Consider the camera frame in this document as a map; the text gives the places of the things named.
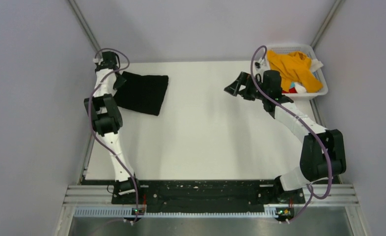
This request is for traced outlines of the black t shirt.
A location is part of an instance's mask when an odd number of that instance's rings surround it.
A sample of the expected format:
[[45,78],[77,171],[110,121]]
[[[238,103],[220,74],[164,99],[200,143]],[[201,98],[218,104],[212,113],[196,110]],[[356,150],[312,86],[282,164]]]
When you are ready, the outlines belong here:
[[139,75],[124,71],[126,82],[118,88],[114,99],[117,106],[131,111],[158,116],[165,98],[167,75]]

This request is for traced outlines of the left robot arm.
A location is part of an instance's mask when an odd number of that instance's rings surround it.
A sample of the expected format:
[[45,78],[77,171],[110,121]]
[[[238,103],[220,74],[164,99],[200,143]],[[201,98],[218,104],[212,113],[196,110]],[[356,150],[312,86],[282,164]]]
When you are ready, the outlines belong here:
[[93,59],[95,63],[96,83],[90,96],[84,100],[89,118],[91,135],[107,150],[114,169],[114,195],[124,196],[130,203],[137,203],[142,198],[142,190],[138,187],[135,171],[124,155],[119,130],[123,127],[123,119],[114,95],[126,82],[122,65],[122,52],[104,48],[100,49]]

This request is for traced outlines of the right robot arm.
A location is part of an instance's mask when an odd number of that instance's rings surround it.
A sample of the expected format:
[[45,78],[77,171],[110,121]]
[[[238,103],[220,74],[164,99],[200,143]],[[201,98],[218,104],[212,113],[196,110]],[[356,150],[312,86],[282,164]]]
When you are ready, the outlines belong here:
[[224,91],[245,100],[260,100],[264,110],[302,144],[298,166],[275,178],[273,197],[276,201],[285,203],[294,190],[324,178],[331,183],[334,176],[346,172],[343,134],[317,124],[301,112],[294,101],[282,93],[278,71],[267,70],[256,76],[241,72]]

